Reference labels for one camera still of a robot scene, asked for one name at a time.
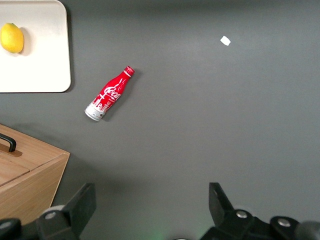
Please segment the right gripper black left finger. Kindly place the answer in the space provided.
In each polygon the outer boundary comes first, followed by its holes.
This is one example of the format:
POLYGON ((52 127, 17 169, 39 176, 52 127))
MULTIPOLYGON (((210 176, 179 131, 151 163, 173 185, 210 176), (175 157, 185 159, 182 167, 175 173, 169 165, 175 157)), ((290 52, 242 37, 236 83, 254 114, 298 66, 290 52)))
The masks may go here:
POLYGON ((94 183, 84 184, 61 209, 46 210, 37 220, 40 240, 78 240, 97 207, 94 183))

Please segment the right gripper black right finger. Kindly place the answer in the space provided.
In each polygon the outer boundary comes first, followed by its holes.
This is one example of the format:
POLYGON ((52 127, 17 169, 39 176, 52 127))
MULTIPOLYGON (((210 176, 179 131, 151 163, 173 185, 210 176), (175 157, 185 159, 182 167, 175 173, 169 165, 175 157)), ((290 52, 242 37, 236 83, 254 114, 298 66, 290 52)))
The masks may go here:
POLYGON ((217 182, 209 184, 209 212, 214 226, 202 240, 271 240, 269 224, 246 210, 235 209, 217 182))

